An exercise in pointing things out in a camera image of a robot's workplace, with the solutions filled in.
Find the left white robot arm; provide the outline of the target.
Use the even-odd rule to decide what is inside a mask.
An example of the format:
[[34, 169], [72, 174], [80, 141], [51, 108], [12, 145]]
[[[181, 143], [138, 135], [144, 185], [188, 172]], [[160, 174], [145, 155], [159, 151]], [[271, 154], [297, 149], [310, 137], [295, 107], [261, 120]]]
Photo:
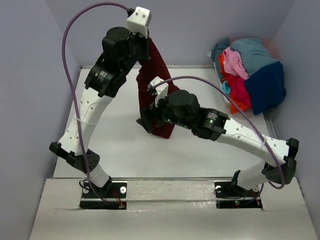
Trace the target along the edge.
[[99, 155], [88, 148], [89, 142], [102, 113], [127, 81], [133, 66], [149, 59], [149, 29], [113, 27], [102, 39], [102, 48], [102, 54], [85, 79], [78, 112], [64, 135], [52, 142], [49, 149], [83, 172], [94, 193], [104, 198], [110, 194], [112, 178], [100, 165]]

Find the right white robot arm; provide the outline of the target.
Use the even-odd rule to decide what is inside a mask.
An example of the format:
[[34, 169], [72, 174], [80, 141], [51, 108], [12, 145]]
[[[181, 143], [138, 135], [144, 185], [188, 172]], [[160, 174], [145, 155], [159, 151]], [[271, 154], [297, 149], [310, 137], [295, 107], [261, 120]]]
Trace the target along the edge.
[[230, 190], [235, 196], [267, 182], [288, 185], [296, 173], [297, 139], [258, 135], [221, 111], [201, 107], [198, 98], [186, 90], [156, 96], [141, 109], [137, 123], [148, 133], [166, 124], [180, 126], [201, 139], [231, 145], [259, 157], [260, 163], [234, 173]]

